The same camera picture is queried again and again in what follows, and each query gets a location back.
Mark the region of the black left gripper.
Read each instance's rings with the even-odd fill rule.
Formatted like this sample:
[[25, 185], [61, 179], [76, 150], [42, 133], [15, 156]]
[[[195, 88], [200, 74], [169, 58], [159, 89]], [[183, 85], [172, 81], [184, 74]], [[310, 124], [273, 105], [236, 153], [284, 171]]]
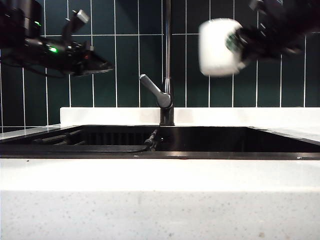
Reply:
[[72, 76], [108, 73], [114, 69], [111, 62], [96, 54], [89, 41], [66, 43], [44, 37], [26, 38], [24, 41], [23, 67], [40, 74], [32, 68], [33, 65], [40, 65], [57, 70], [63, 75], [71, 74]]

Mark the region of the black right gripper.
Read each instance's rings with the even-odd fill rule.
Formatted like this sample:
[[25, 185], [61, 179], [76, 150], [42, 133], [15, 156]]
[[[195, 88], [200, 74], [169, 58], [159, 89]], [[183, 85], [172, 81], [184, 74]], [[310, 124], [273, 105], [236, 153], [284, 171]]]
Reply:
[[242, 46], [241, 62], [274, 59], [281, 54], [300, 51], [296, 42], [309, 32], [309, 14], [266, 14], [259, 27], [240, 27], [235, 31], [236, 39], [249, 42]]

